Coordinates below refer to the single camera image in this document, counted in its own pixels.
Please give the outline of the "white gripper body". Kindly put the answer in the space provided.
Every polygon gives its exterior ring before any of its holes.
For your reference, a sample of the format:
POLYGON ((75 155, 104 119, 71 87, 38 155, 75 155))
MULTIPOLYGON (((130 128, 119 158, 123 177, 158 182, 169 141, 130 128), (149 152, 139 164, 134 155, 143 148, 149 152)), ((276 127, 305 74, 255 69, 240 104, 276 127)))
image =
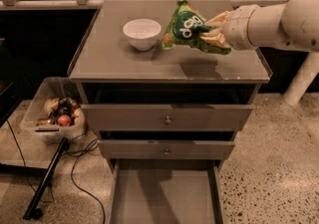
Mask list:
POLYGON ((235 50, 255 50, 249 35, 248 26, 258 5, 244 5, 235 9, 227 18, 223 26, 223 35, 227 43, 235 50))

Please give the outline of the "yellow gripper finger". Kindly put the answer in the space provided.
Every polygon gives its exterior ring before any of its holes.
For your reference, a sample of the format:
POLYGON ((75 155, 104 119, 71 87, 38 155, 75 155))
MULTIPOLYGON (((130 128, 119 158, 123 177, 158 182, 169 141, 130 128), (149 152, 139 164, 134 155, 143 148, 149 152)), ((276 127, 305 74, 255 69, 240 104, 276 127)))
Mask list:
POLYGON ((201 33, 200 39, 211 46, 224 49, 230 47, 229 43, 226 41, 223 33, 220 30, 211 30, 209 32, 201 33))
POLYGON ((227 21, 228 17, 232 14, 232 11, 224 11, 214 18, 207 20, 204 25, 211 28, 221 28, 227 21))

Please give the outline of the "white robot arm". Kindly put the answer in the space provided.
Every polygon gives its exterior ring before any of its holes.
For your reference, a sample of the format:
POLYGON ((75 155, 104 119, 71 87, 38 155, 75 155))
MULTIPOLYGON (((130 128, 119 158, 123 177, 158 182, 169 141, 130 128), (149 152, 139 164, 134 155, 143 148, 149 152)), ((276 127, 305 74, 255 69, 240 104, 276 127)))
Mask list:
POLYGON ((211 30, 200 33, 200 39, 220 48, 319 51, 319 0, 240 6, 217 15, 205 25, 211 30))

